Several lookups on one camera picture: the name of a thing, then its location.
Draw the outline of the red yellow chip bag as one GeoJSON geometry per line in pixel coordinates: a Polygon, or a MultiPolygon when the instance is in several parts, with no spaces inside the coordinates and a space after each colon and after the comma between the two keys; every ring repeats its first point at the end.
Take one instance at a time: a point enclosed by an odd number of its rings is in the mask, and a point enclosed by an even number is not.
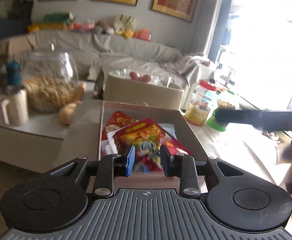
{"type": "Polygon", "coordinates": [[[172,155],[190,151],[175,137],[175,127],[168,129],[152,119],[144,119],[115,132],[113,135],[117,152],[122,154],[129,146],[135,147],[133,170],[135,172],[157,172],[162,170],[160,148],[167,146],[172,155]]]}

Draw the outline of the pink cardboard box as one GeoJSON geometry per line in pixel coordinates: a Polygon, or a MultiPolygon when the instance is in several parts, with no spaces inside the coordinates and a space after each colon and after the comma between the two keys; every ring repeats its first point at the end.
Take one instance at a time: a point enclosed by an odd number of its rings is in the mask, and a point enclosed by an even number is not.
{"type": "Polygon", "coordinates": [[[135,158],[130,177],[115,179],[115,188],[179,189],[179,178],[167,178],[160,159],[161,146],[171,154],[186,153],[195,160],[207,160],[207,154],[178,110],[96,101],[100,110],[99,152],[123,153],[135,147],[135,158]]]}

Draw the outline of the red peanut snack packet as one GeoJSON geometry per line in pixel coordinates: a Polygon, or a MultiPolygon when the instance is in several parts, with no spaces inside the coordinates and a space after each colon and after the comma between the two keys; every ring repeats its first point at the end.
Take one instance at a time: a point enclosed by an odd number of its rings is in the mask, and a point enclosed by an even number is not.
{"type": "Polygon", "coordinates": [[[117,130],[132,125],[136,122],[137,120],[130,118],[120,111],[114,112],[107,121],[101,133],[101,156],[103,157],[104,155],[113,153],[113,150],[111,149],[111,144],[113,142],[109,142],[108,139],[108,135],[110,133],[116,132],[117,130]]]}

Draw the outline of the green gumball candy dispenser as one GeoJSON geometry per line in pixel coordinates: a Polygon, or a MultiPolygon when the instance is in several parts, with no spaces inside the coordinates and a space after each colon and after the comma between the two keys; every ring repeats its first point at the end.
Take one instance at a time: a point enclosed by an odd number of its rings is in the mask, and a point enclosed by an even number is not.
{"type": "Polygon", "coordinates": [[[230,90],[224,90],[217,97],[217,108],[207,120],[207,125],[219,132],[226,131],[229,122],[223,119],[223,114],[238,108],[239,97],[230,90]]]}

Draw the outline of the red lid plastic jar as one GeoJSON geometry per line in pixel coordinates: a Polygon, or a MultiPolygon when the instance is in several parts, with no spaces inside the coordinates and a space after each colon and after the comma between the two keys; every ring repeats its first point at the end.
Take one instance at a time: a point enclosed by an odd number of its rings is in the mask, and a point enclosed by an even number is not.
{"type": "Polygon", "coordinates": [[[203,126],[216,99],[217,87],[208,81],[200,80],[186,110],[185,119],[193,125],[203,126]]]}

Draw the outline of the cream oval container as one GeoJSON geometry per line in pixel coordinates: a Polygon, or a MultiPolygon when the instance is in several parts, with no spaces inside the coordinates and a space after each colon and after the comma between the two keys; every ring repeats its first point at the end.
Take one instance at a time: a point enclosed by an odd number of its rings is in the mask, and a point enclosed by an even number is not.
{"type": "Polygon", "coordinates": [[[174,84],[171,78],[161,80],[130,69],[109,72],[103,85],[105,101],[172,110],[180,108],[183,93],[184,89],[174,84]]]}

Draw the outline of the glass jar with nuts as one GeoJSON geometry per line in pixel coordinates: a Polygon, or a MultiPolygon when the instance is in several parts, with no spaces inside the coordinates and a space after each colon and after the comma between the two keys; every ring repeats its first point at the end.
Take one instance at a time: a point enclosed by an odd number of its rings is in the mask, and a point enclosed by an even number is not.
{"type": "Polygon", "coordinates": [[[73,56],[52,42],[25,54],[21,76],[30,107],[39,113],[56,113],[84,95],[86,84],[79,80],[73,56]]]}

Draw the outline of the white ceramic mug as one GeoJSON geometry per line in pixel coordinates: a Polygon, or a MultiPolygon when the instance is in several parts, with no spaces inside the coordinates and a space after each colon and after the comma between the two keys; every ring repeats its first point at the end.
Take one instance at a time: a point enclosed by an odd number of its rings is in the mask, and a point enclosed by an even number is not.
{"type": "Polygon", "coordinates": [[[1,103],[4,122],[11,126],[21,126],[29,120],[26,89],[23,85],[7,86],[5,99],[1,103]]]}

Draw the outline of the beige covered sofa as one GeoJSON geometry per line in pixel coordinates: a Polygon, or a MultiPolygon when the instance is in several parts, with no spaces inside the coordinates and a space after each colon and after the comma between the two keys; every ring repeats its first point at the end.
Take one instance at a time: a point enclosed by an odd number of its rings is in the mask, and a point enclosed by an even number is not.
{"type": "Polygon", "coordinates": [[[44,30],[0,40],[0,67],[8,61],[24,65],[33,51],[67,52],[73,56],[80,80],[96,80],[100,69],[140,70],[171,80],[185,96],[200,80],[214,78],[213,63],[200,53],[183,55],[178,49],[135,38],[75,31],[44,30]]]}

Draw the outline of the teal bottle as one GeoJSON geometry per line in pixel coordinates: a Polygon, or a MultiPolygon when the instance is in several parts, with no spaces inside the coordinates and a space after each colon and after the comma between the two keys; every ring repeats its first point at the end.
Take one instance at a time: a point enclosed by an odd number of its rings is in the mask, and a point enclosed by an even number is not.
{"type": "Polygon", "coordinates": [[[6,65],[6,78],[9,86],[18,86],[21,82],[21,66],[18,62],[8,62],[6,65]]]}

